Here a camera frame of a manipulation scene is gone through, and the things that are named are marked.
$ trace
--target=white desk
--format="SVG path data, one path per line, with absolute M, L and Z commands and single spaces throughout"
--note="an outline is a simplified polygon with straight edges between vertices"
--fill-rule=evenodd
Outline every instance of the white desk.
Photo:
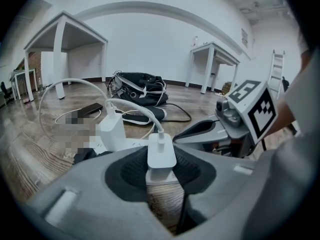
M 33 72 L 33 80 L 34 80 L 35 90 L 38 91 L 36 70 L 35 69 L 29 70 L 29 75 L 32 72 Z M 26 77 L 26 72 L 25 72 L 25 70 L 23 70 L 23 71 L 13 72 L 13 74 L 14 74 L 15 88 L 13 86 L 13 81 L 11 80 L 10 82 L 11 82 L 11 87 L 12 87 L 12 94 L 13 94 L 13 97 L 14 97 L 15 101 L 17 100 L 17 97 L 19 98 L 19 100 L 21 100 L 20 92 L 19 92 L 19 86 L 18 86 L 18 80 L 20 78 L 25 78 Z
M 102 81 L 105 82 L 107 75 L 107 39 L 65 11 L 60 12 L 45 24 L 24 47 L 25 80 L 30 101 L 33 101 L 34 97 L 31 92 L 29 74 L 27 74 L 27 71 L 29 70 L 29 52 L 53 52 L 52 80 L 53 82 L 57 82 L 65 78 L 64 72 L 62 72 L 61 52 L 69 52 L 81 46 L 95 43 L 102 43 L 101 77 Z M 59 99 L 63 99 L 65 97 L 62 83 L 57 84 L 55 86 L 55 90 Z
M 190 83 L 190 79 L 191 79 L 192 71 L 194 67 L 195 54 L 203 50 L 208 50 L 208 58 L 206 62 L 206 68 L 205 68 L 201 93 L 202 94 L 206 93 L 211 73 L 213 73 L 211 91 L 213 92 L 215 90 L 220 64 L 226 64 L 228 66 L 235 65 L 235 71 L 234 71 L 233 80 L 230 88 L 230 90 L 232 90 L 236 83 L 236 76 L 237 76 L 238 66 L 240 62 L 234 56 L 232 56 L 230 53 L 228 53 L 226 50 L 224 50 L 214 42 L 206 43 L 190 51 L 190 61 L 189 61 L 188 72 L 186 75 L 185 87 L 189 87 L 189 83 Z

